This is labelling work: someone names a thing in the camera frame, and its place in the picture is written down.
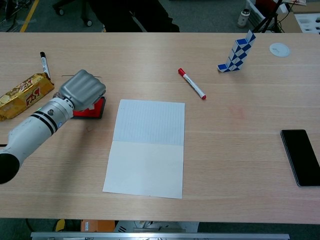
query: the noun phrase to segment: chair wheel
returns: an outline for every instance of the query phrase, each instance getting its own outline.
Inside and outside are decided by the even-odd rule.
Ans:
[[[59,16],[63,16],[65,14],[65,11],[62,8],[56,8],[55,13],[58,14]]]
[[[92,21],[90,19],[83,19],[83,22],[87,27],[91,27],[92,26]]]

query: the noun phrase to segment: paper sheet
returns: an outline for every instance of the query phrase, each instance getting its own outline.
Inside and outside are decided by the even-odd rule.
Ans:
[[[103,191],[182,198],[185,104],[121,100]]]

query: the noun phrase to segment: red marker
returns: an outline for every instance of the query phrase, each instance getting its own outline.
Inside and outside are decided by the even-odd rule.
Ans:
[[[196,91],[202,100],[207,98],[206,94],[198,87],[198,85],[192,81],[192,79],[185,73],[182,68],[178,69],[178,73],[190,84],[190,86]]]

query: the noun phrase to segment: smartphone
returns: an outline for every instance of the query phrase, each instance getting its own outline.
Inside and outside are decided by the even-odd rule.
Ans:
[[[282,141],[296,184],[320,187],[320,166],[305,130],[282,130]]]

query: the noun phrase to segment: black stripe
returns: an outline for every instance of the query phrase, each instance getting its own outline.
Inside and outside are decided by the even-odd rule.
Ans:
[[[41,114],[41,115],[45,116],[52,123],[52,125],[55,128],[55,131],[58,131],[58,126],[57,126],[56,122],[48,114],[46,114],[42,111],[36,111],[35,114]]]
[[[55,133],[52,126],[42,116],[32,114],[30,117],[35,117],[35,118],[41,120],[49,128],[49,130],[51,131],[51,135],[53,135]]]

